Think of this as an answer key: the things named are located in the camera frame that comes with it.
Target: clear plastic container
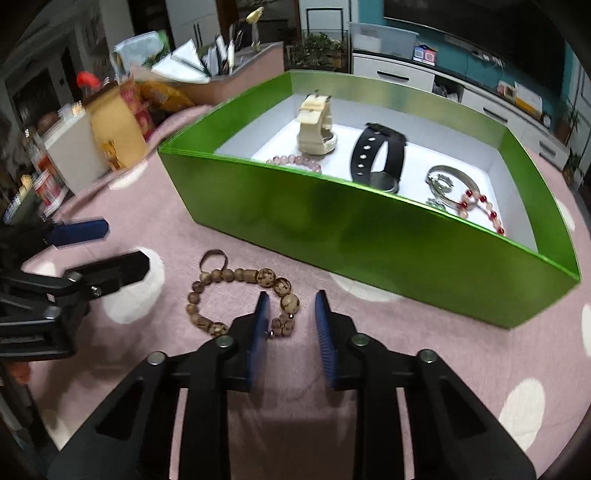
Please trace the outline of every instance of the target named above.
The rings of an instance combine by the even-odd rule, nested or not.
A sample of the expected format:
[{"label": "clear plastic container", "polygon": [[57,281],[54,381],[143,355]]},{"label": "clear plastic container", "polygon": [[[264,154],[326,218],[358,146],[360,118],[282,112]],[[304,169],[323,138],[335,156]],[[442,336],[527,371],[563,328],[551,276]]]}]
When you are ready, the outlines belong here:
[{"label": "clear plastic container", "polygon": [[384,53],[409,60],[413,57],[417,32],[368,23],[351,22],[349,25],[354,50]]}]

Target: black watch strap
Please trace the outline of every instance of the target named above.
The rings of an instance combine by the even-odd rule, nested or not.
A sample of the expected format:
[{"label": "black watch strap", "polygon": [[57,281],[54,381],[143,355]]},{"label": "black watch strap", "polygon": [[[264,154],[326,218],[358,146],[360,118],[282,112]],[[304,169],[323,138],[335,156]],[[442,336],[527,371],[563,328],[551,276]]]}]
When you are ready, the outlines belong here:
[{"label": "black watch strap", "polygon": [[[388,143],[388,153],[383,171],[371,171],[379,148]],[[366,124],[351,156],[351,178],[354,182],[372,186],[378,190],[396,193],[402,167],[406,137],[381,124]]]}]

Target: polka dot tablecloth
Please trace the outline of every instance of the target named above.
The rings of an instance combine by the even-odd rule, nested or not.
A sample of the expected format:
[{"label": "polka dot tablecloth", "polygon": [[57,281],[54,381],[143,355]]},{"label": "polka dot tablecloth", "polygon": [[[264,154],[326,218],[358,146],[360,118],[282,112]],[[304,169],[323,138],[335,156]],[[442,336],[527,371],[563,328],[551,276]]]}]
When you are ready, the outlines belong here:
[{"label": "polka dot tablecloth", "polygon": [[[33,365],[31,391],[61,447],[113,387],[154,350],[177,355],[209,337],[189,322],[186,295],[199,259],[223,249],[230,268],[272,268],[300,297],[294,335],[268,342],[264,387],[229,394],[230,456],[235,479],[348,479],[355,395],[327,389],[314,326],[313,299],[325,289],[333,310],[388,348],[437,351],[527,452],[539,475],[569,441],[591,403],[591,241],[558,171],[536,157],[577,252],[583,281],[526,324],[503,330],[266,251],[195,224],[158,155],[79,200],[74,218],[103,216],[105,241],[49,249],[26,270],[66,268],[140,249],[145,280],[94,301],[77,335],[76,356]],[[200,311],[229,322],[251,312],[259,290],[244,283],[208,288]],[[279,312],[272,297],[272,312]],[[405,454],[410,460],[408,432]],[[173,452],[171,477],[178,461]],[[407,478],[413,468],[407,461]]]}]

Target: tv screen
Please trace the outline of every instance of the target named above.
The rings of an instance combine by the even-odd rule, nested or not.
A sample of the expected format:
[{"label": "tv screen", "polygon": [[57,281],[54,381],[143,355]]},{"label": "tv screen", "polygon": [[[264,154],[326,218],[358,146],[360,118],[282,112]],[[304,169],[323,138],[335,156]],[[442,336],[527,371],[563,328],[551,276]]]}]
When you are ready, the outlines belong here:
[{"label": "tv screen", "polygon": [[530,0],[384,0],[384,16],[465,40],[561,93],[564,39]]}]

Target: white polka dot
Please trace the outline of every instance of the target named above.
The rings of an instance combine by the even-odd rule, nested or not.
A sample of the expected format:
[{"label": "white polka dot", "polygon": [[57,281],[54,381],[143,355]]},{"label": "white polka dot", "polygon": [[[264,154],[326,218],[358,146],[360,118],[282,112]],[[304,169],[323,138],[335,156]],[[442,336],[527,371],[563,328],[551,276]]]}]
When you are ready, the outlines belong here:
[{"label": "white polka dot", "polygon": [[145,278],[102,299],[103,309],[117,323],[132,323],[146,316],[158,300],[164,286],[164,263],[156,252],[138,247],[150,259]]},{"label": "white polka dot", "polygon": [[64,421],[57,416],[55,410],[44,410],[41,413],[41,418],[47,429],[47,433],[57,448],[61,450],[68,440],[70,440],[73,433],[70,432]]},{"label": "white polka dot", "polygon": [[586,304],[581,315],[581,332],[583,334],[583,346],[587,356],[591,356],[591,306]]},{"label": "white polka dot", "polygon": [[574,224],[574,218],[570,214],[569,209],[566,208],[566,205],[557,198],[555,198],[554,200],[556,200],[556,205],[558,205],[558,210],[560,210],[562,218],[564,219],[564,223],[566,223],[566,226],[569,227],[569,230],[571,232],[574,232],[576,225]]},{"label": "white polka dot", "polygon": [[135,165],[129,172],[109,183],[109,190],[123,190],[135,183],[148,168],[148,161],[144,160]]},{"label": "white polka dot", "polygon": [[505,400],[499,422],[525,452],[542,426],[545,409],[544,387],[535,378],[526,378]]},{"label": "white polka dot", "polygon": [[386,290],[381,290],[380,288],[372,287],[371,285],[361,283],[360,281],[351,280],[350,278],[341,277],[340,275],[333,273],[330,275],[334,278],[335,282],[337,282],[340,288],[348,291],[351,295],[354,295],[362,300],[393,301],[401,298],[400,295],[396,295],[395,293]]},{"label": "white polka dot", "polygon": [[56,266],[53,262],[40,262],[31,269],[32,273],[37,275],[46,275],[48,277],[57,277]]}]

